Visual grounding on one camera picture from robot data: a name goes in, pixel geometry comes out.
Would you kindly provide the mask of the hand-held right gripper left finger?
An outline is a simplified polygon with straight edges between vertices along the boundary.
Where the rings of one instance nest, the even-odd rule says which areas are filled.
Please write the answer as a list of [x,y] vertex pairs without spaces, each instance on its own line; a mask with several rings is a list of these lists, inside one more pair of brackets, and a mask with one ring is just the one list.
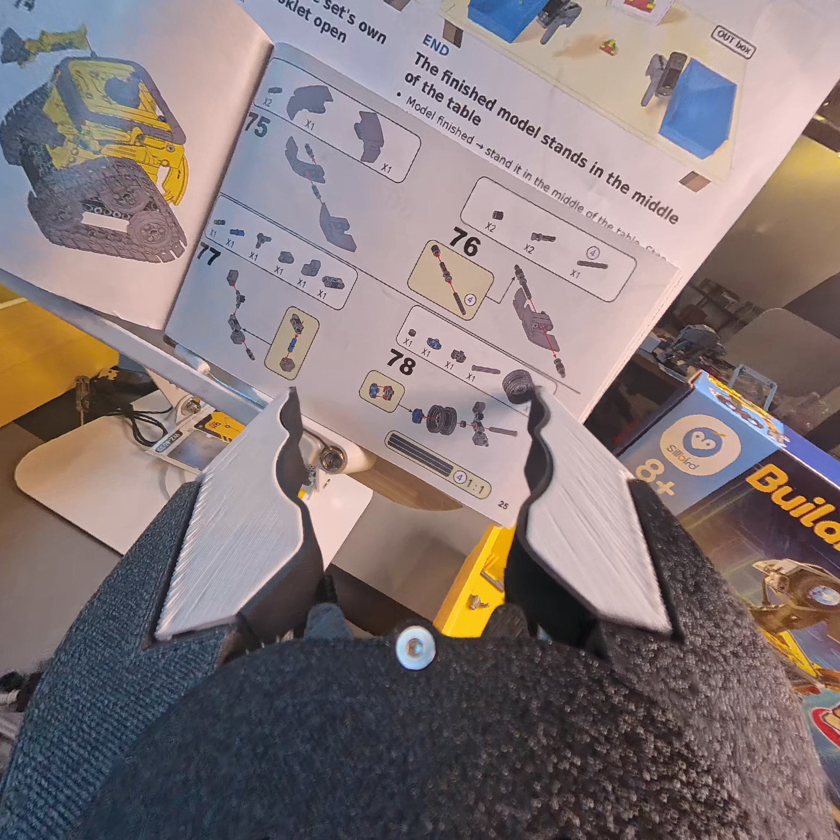
[[323,575],[306,505],[298,394],[290,387],[207,467],[154,632],[236,627],[249,647],[305,623]]

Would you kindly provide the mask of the grey walker model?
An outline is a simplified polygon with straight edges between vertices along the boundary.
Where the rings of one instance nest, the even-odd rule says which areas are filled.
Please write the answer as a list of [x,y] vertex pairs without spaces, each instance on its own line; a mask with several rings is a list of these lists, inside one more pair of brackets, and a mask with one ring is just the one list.
[[695,370],[722,361],[726,348],[718,333],[705,324],[684,327],[673,339],[663,341],[653,351],[657,362],[665,368],[689,378]]

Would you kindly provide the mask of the instruction booklet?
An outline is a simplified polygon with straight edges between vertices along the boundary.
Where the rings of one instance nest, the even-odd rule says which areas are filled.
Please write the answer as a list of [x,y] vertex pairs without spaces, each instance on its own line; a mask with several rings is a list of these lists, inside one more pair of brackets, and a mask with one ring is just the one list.
[[234,2],[2,2],[2,268],[502,524],[523,377],[582,418],[676,269]]

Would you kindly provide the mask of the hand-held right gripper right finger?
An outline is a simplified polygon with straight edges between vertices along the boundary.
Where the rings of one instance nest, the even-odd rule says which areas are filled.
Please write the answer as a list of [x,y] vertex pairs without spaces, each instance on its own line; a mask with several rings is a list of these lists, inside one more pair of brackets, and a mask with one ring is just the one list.
[[660,590],[627,470],[541,386],[533,385],[529,495],[507,559],[506,601],[529,628],[585,644],[611,623],[668,637]]

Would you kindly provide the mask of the blue toy set box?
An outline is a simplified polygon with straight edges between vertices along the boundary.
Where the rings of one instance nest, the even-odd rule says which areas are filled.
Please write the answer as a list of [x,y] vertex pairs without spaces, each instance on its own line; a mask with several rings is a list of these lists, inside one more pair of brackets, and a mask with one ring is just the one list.
[[838,461],[707,373],[617,455],[729,580],[780,659],[837,820]]

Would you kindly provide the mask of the white printed task sheet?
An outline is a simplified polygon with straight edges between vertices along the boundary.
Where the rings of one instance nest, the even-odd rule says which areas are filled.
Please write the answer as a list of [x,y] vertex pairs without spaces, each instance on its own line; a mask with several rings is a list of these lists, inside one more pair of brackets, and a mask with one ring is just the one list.
[[361,425],[502,373],[586,417],[838,76],[838,2],[240,2],[262,215],[354,290],[297,386]]

